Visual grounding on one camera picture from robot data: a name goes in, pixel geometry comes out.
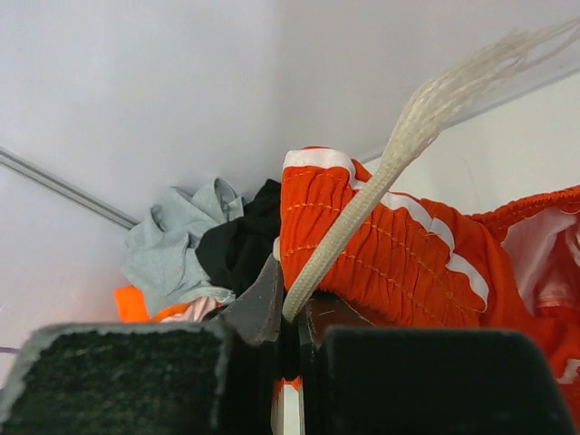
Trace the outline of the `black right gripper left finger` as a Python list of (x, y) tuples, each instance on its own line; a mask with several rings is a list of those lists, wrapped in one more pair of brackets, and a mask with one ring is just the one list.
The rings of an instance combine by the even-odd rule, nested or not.
[(278, 262), (200, 323), (54, 324), (1, 391), (4, 434), (280, 434)]

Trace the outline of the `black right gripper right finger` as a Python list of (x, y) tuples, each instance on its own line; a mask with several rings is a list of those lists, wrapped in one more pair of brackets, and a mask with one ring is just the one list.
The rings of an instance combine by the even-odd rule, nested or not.
[(539, 349), (503, 330), (380, 327), (344, 301), (298, 317), (309, 434), (573, 434)]

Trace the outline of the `orange shorts white drawstring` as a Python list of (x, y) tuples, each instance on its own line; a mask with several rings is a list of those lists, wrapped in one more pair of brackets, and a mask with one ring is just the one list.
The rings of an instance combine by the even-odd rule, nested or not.
[(516, 31), (425, 82), (370, 172), (331, 148), (285, 155), (275, 251), (294, 320), (314, 291), (370, 309), (397, 326), (507, 328), (547, 358), (573, 416), (579, 413), (579, 189), (514, 200), (465, 215), (392, 184), (449, 119), (536, 65), (530, 53), (563, 51), (571, 19)]

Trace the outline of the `black zip jacket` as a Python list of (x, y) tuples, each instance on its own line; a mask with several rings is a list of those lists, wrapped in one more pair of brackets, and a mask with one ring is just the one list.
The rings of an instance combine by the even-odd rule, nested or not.
[(257, 279), (280, 234), (281, 183), (266, 181), (244, 215), (210, 229), (196, 255), (210, 283), (242, 295)]

